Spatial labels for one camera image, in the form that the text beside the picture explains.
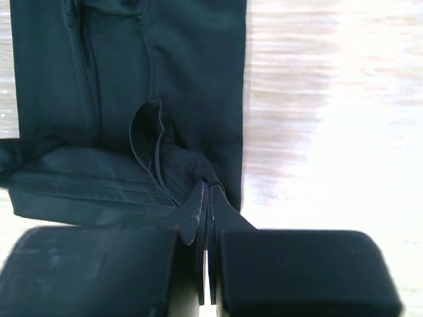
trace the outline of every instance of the white wooden surface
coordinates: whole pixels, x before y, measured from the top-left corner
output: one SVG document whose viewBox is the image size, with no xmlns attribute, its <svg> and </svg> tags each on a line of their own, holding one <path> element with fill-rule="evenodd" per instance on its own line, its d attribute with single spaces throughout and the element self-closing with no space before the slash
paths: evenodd
<svg viewBox="0 0 423 317">
<path fill-rule="evenodd" d="M 368 233 L 423 317 L 423 1 L 250 0 L 247 24 L 243 215 Z M 14 85 L 0 0 L 0 137 L 18 135 Z M 0 192 L 0 265 L 40 223 Z"/>
</svg>

